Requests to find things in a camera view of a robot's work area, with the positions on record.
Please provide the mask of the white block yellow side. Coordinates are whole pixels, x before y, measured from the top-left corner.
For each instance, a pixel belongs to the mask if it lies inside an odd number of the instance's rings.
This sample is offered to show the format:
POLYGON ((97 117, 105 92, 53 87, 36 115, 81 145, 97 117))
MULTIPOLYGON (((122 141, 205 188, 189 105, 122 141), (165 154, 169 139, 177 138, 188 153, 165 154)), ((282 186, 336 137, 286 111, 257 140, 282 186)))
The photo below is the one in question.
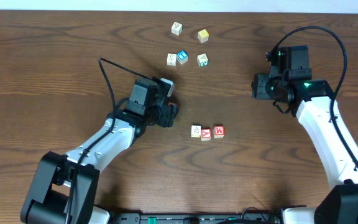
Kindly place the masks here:
POLYGON ((192 125, 191 126, 191 137, 200 138, 201 137, 201 125, 192 125))

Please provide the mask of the red A block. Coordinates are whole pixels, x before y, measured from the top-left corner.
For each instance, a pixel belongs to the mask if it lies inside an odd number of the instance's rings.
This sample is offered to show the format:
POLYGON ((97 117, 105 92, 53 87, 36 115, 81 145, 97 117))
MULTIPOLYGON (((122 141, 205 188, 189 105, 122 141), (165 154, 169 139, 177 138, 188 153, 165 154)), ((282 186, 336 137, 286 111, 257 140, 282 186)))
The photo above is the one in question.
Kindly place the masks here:
POLYGON ((201 130, 201 140, 202 141, 210 141, 212 138, 211 129, 206 128, 201 130))

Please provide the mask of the red M block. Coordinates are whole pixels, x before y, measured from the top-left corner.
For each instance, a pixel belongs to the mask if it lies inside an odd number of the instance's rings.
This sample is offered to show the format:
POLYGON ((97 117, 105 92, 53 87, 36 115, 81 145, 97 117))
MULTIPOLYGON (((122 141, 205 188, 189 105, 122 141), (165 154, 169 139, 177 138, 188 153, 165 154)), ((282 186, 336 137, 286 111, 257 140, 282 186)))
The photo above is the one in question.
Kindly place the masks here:
POLYGON ((215 126, 213 129, 214 138, 223 138, 225 136, 224 126, 215 126))

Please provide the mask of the red U block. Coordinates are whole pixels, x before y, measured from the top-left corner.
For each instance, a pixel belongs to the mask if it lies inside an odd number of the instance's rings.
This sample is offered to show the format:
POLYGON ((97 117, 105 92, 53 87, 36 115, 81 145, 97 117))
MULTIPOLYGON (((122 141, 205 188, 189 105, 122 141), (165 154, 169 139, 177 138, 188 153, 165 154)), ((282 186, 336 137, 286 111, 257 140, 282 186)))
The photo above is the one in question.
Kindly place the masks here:
POLYGON ((178 106, 178 104, 176 103, 176 102, 172 102, 172 101, 169 101, 168 103, 167 103, 167 105, 168 106, 178 106))

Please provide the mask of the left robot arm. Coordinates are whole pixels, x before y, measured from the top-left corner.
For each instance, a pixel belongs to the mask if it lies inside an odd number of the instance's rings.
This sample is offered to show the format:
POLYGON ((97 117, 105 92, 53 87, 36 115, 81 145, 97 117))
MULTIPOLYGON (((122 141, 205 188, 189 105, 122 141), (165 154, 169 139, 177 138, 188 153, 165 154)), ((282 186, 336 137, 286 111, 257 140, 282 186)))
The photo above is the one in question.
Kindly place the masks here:
POLYGON ((169 101, 174 83, 140 78, 129 98, 119 101, 103 127, 65 154, 46 153, 40 160, 21 210, 23 223, 108 223, 109 211, 94 204, 99 175, 148 126, 167 128, 178 113, 169 101))

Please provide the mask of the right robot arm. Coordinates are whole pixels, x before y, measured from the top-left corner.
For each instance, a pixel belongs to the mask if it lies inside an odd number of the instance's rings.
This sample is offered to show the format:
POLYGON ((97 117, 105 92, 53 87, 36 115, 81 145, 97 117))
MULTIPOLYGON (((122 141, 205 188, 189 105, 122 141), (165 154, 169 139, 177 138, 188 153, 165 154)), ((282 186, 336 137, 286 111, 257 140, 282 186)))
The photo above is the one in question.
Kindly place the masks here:
POLYGON ((282 223, 358 223, 358 146, 344 124, 326 80, 314 80, 307 46, 276 48, 266 54, 267 74, 257 73, 252 96, 286 103, 305 128, 328 178, 330 192, 317 207, 284 208, 282 223))

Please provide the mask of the white block number four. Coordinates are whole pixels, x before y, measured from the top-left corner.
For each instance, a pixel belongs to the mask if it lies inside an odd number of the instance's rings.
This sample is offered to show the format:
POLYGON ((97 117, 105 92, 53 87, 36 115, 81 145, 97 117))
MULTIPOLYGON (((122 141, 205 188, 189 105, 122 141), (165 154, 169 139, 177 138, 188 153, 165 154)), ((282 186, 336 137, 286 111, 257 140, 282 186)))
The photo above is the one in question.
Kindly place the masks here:
POLYGON ((175 66, 177 64, 177 54, 167 54, 167 65, 175 66))

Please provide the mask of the blue top block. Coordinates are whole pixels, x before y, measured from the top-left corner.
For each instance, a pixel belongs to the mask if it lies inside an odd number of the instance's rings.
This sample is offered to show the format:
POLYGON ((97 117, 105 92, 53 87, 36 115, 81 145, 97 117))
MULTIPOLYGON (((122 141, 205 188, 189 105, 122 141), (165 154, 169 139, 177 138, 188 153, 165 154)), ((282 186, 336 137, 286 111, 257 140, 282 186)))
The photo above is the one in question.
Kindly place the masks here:
POLYGON ((178 62, 183 65, 184 63, 186 63, 188 61, 188 54, 185 50, 181 50, 180 52, 177 53, 177 60, 178 62))

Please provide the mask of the white block green side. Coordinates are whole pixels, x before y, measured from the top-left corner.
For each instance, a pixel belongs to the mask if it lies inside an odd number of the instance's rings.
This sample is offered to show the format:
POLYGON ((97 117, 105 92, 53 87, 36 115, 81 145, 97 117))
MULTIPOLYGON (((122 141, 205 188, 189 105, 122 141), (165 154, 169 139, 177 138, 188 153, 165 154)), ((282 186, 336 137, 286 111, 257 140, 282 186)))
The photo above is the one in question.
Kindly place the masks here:
POLYGON ((197 62, 200 67, 205 67, 209 63, 208 56, 206 54, 200 54, 197 56, 197 62))

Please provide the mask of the white block top left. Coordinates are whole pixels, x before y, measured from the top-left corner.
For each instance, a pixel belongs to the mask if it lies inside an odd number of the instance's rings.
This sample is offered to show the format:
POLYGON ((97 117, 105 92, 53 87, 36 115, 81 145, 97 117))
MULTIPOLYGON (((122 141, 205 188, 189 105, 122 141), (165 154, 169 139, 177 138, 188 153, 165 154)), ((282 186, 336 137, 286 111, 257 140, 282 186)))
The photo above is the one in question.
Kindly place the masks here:
POLYGON ((179 22, 174 22, 171 28, 172 34, 180 35, 183 30, 183 25, 179 22))

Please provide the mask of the yellow top block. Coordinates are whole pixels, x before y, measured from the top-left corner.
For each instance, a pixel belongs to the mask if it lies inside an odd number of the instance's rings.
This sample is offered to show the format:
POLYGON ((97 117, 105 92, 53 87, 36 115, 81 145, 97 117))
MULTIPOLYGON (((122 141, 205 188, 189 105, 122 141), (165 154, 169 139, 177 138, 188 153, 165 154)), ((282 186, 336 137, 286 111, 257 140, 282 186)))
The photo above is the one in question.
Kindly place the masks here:
POLYGON ((206 29, 200 30, 198 32, 198 40, 201 43, 204 43, 209 40, 209 32, 206 29))

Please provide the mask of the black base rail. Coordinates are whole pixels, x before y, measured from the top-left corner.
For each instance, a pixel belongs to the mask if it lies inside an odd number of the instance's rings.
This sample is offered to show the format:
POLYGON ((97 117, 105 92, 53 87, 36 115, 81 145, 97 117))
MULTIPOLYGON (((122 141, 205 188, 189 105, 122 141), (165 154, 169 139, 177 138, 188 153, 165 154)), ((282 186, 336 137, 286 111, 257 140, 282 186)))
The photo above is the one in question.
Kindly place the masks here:
POLYGON ((172 214, 172 213, 116 213, 108 223, 110 224, 214 224, 229 220, 247 223, 281 223, 280 218, 268 213, 247 212, 244 215, 236 213, 197 213, 197 214, 172 214))

